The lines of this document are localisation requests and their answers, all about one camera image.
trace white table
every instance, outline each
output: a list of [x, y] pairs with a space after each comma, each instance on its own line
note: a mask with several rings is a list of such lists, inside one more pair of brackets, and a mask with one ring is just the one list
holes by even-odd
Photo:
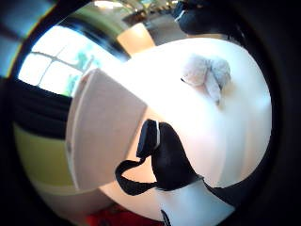
[[[220, 106], [204, 88], [181, 81], [182, 63], [190, 53], [220, 56], [230, 64], [231, 83], [223, 90]], [[242, 47], [215, 39], [177, 40], [133, 57], [110, 75], [150, 106], [145, 118], [172, 124], [193, 168], [209, 185], [241, 181], [261, 161], [272, 128], [271, 100], [260, 68]], [[136, 159], [138, 136], [129, 159]], [[151, 160], [126, 176], [154, 181]], [[161, 219], [154, 189], [132, 197], [113, 182], [100, 190], [141, 216]]]

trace plush bunny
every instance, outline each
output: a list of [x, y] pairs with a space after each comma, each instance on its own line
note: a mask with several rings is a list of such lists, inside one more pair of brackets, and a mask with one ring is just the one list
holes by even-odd
[[193, 87], [204, 85], [217, 104], [221, 99], [221, 90], [230, 81], [230, 65], [219, 56], [206, 58], [192, 54], [184, 62], [182, 73], [183, 82]]

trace white object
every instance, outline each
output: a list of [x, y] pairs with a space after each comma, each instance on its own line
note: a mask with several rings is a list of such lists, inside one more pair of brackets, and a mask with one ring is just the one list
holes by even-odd
[[67, 122], [67, 157], [78, 190], [115, 180], [115, 167], [128, 153], [146, 107], [104, 72], [89, 73]]
[[202, 180], [188, 186], [164, 191], [156, 189], [165, 225], [214, 226], [234, 211], [234, 207], [218, 199]]
[[[231, 82], [224, 87], [219, 106], [204, 87], [193, 88], [181, 81], [183, 63], [192, 53], [219, 56], [229, 63]], [[272, 128], [270, 93], [256, 61], [241, 46], [217, 39], [177, 40], [141, 53], [110, 76], [151, 106], [161, 117], [159, 121], [172, 125], [192, 167], [208, 185], [233, 185], [261, 161]], [[154, 119], [146, 113], [147, 118]], [[138, 138], [139, 134], [128, 159], [136, 160]], [[155, 180], [149, 159], [125, 176]], [[155, 189], [132, 197], [112, 182], [100, 190], [141, 216], [162, 220]]]

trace bag strap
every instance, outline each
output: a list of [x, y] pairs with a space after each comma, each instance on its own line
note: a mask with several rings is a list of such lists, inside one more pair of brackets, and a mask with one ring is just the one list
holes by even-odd
[[132, 161], [132, 160], [125, 160], [121, 162], [115, 169], [116, 179], [120, 187], [122, 188], [122, 190], [128, 195], [132, 195], [132, 196], [139, 195], [157, 185], [156, 182], [141, 183], [141, 182], [129, 180], [124, 176], [122, 176], [122, 173], [125, 172], [126, 170], [136, 168], [142, 165], [144, 162], [145, 162], [145, 158], [141, 158], [139, 162]]

